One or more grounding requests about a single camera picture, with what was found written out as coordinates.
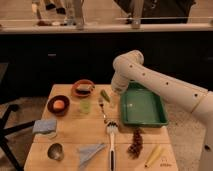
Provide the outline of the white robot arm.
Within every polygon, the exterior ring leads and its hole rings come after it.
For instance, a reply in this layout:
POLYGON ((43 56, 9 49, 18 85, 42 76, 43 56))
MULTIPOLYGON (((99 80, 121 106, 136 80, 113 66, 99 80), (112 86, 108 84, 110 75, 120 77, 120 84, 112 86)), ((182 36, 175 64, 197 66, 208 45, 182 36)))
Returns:
POLYGON ((133 80, 196 117, 206 128, 199 171, 213 171, 213 91, 153 71, 143 63, 139 50, 117 56, 113 61, 112 90, 123 94, 133 80))

